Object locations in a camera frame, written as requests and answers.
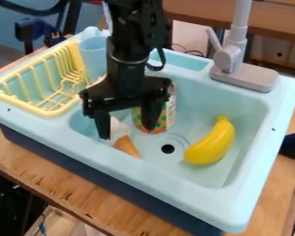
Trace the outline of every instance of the cup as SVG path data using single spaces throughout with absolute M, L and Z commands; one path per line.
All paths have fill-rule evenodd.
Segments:
M 78 45 L 84 66 L 89 74 L 89 82 L 106 74 L 106 37 L 92 37 Z

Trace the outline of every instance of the drain hole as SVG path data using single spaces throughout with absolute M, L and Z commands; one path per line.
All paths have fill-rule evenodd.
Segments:
M 175 147 L 171 144 L 166 144 L 163 147 L 161 147 L 161 151 L 165 154 L 171 154 L 175 151 Z

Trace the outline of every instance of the banana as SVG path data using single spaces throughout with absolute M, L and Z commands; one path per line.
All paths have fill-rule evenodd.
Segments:
M 224 115 L 210 133 L 184 151 L 184 160 L 190 164 L 208 164 L 221 159 L 229 150 L 235 137 L 233 124 Z

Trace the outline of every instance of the light blue sink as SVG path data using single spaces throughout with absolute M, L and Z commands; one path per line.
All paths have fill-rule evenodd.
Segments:
M 168 64 L 157 75 L 177 85 L 174 127 L 164 134 L 146 135 L 133 127 L 130 116 L 124 119 L 142 159 L 99 143 L 94 122 L 82 115 L 80 104 L 44 119 L 0 101 L 0 123 L 215 227 L 241 232 L 287 130 L 295 106 L 295 79 L 280 76 L 273 91 L 259 93 L 210 79 L 211 60 L 172 51 L 166 55 Z M 154 54 L 150 58 L 157 60 Z M 235 126 L 231 150 L 212 165 L 184 163 L 184 149 L 204 136 L 219 114 L 227 115 Z M 166 144 L 175 151 L 163 153 Z

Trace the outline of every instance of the faucet base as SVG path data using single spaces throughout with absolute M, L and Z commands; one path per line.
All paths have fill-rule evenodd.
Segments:
M 228 74 L 213 65 L 209 75 L 220 82 L 259 92 L 270 92 L 276 85 L 278 72 L 256 65 L 241 64 L 239 70 Z

